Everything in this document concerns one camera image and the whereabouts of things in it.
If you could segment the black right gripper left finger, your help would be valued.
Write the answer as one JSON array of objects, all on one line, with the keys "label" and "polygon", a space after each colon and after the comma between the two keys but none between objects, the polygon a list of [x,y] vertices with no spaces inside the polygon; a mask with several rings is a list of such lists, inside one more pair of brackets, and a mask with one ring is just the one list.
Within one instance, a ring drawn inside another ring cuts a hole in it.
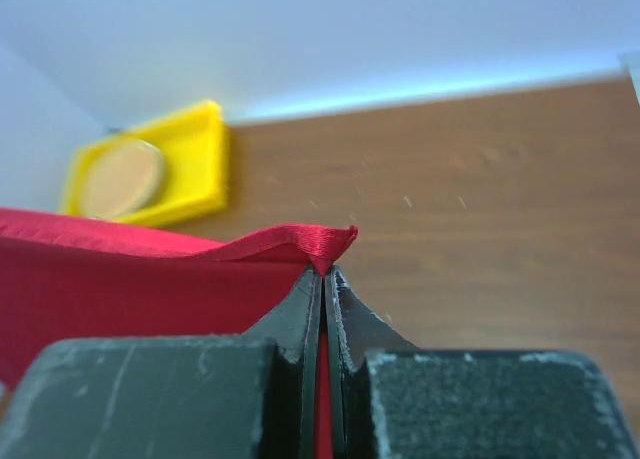
[{"label": "black right gripper left finger", "polygon": [[320,277],[240,335],[63,340],[19,383],[5,458],[310,458]]}]

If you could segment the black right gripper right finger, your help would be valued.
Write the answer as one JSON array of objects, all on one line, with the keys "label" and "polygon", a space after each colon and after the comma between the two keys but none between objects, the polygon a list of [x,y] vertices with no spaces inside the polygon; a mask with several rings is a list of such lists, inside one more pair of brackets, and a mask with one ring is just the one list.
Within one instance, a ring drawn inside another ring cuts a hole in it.
[{"label": "black right gripper right finger", "polygon": [[422,349],[324,281],[338,458],[635,458],[614,390],[570,350]]}]

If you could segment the red cloth napkin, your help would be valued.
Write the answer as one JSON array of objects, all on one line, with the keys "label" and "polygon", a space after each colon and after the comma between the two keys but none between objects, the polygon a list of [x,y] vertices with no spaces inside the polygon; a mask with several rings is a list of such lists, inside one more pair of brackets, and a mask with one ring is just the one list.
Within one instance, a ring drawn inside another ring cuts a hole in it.
[{"label": "red cloth napkin", "polygon": [[314,454],[333,456],[324,279],[355,227],[284,224],[222,243],[77,217],[1,213],[1,424],[28,368],[74,339],[240,335],[320,277]]}]

